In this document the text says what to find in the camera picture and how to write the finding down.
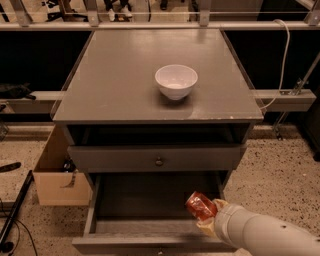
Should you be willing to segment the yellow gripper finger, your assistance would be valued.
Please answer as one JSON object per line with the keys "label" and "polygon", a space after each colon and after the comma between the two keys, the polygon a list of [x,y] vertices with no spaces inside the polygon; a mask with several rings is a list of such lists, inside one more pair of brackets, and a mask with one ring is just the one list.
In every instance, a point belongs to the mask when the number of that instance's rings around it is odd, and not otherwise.
{"label": "yellow gripper finger", "polygon": [[205,221],[198,221],[197,227],[208,237],[216,238],[214,218],[208,218]]}
{"label": "yellow gripper finger", "polygon": [[225,207],[228,204],[227,201],[222,199],[214,199],[213,203],[215,204],[218,210],[221,210],[223,207]]}

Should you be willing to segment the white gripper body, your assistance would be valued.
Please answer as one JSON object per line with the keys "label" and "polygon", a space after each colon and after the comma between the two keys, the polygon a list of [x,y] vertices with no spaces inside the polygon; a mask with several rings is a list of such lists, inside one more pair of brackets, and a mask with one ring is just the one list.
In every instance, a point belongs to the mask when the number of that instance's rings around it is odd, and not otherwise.
{"label": "white gripper body", "polygon": [[246,210],[236,204],[228,204],[218,211],[215,233],[223,242],[242,242]]}

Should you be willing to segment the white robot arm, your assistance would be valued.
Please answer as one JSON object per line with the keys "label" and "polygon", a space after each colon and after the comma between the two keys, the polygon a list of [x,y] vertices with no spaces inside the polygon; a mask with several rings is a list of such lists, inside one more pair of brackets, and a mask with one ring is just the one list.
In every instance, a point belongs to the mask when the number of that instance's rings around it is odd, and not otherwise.
{"label": "white robot arm", "polygon": [[305,229],[237,204],[196,202],[198,227],[252,256],[320,256],[320,241]]}

